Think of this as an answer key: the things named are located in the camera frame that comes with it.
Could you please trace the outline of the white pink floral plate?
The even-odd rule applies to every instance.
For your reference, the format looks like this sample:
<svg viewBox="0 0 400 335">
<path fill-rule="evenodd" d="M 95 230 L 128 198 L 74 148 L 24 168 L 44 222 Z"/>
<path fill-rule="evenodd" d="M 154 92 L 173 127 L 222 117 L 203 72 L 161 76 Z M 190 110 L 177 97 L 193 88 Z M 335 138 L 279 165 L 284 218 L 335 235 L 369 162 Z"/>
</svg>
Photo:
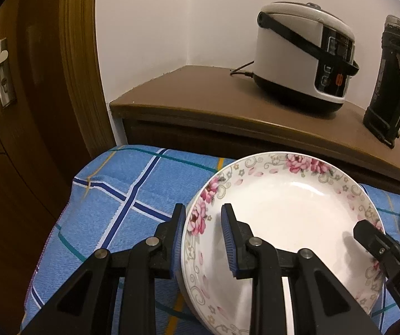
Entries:
<svg viewBox="0 0 400 335">
<path fill-rule="evenodd" d="M 353 238 L 367 220 L 382 229 L 376 207 L 349 175 L 314 157 L 268 152 L 223 167 L 192 199 L 183 229 L 185 297 L 212 334 L 247 334 L 251 281 L 233 277 L 220 223 L 224 204 L 275 248 L 312 250 L 365 312 L 383 287 L 379 263 Z"/>
</svg>

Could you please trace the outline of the blue plaid towel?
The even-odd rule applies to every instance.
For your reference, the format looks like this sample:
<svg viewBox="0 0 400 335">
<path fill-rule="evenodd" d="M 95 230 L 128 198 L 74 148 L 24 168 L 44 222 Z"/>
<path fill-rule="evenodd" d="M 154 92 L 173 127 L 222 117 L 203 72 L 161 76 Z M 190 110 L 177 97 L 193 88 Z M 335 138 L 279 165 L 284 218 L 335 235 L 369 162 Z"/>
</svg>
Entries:
<svg viewBox="0 0 400 335">
<path fill-rule="evenodd" d="M 52 230 L 30 283 L 21 331 L 97 249 L 128 250 L 171 219 L 223 167 L 235 162 L 141 145 L 115 147 L 73 179 L 70 201 Z M 392 194 L 360 185 L 369 198 Z M 185 297 L 180 263 L 174 278 L 154 282 L 158 334 L 212 334 Z"/>
</svg>

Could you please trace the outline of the brown wooden door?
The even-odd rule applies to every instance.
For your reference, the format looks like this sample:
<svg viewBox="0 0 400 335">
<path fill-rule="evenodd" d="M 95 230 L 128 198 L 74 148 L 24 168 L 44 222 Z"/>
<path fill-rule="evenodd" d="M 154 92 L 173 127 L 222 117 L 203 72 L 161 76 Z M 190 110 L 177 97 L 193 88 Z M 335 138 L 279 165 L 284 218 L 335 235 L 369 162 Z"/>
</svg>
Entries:
<svg viewBox="0 0 400 335">
<path fill-rule="evenodd" d="M 0 333 L 17 330 L 74 175 L 114 145 L 96 0 L 0 0 L 16 101 L 0 103 Z"/>
</svg>

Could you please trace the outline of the tall black thermos flask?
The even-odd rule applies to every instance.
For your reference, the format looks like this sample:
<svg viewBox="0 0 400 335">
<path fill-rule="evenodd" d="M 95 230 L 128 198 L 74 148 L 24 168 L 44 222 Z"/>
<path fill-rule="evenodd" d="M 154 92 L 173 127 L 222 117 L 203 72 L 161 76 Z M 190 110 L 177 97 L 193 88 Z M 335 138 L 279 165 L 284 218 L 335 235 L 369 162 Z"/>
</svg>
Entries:
<svg viewBox="0 0 400 335">
<path fill-rule="evenodd" d="M 388 15 L 382 35 L 380 68 L 363 124 L 383 144 L 400 136 L 400 18 Z"/>
</svg>

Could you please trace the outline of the brown wooden cabinet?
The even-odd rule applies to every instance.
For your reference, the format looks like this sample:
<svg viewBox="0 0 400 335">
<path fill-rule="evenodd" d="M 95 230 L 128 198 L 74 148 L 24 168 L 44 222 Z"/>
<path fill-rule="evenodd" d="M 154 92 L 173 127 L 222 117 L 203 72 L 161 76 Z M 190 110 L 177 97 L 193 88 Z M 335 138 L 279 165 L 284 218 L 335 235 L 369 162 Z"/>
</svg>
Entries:
<svg viewBox="0 0 400 335">
<path fill-rule="evenodd" d="M 290 150 L 331 162 L 354 179 L 400 194 L 400 140 L 380 143 L 346 103 L 328 117 L 284 107 L 228 69 L 185 66 L 143 83 L 110 104 L 131 144 L 169 144 L 218 157 Z"/>
</svg>

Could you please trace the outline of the silver black rice cooker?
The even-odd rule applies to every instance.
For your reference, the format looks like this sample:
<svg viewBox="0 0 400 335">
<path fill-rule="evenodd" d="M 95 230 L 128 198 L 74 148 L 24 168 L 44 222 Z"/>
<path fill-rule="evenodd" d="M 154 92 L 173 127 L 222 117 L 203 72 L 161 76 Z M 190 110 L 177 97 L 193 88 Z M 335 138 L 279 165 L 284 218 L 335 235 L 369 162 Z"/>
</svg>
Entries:
<svg viewBox="0 0 400 335">
<path fill-rule="evenodd" d="M 317 116 L 338 111 L 359 71 L 351 28 L 318 5 L 300 2 L 267 4 L 257 23 L 255 83 L 298 111 Z"/>
</svg>

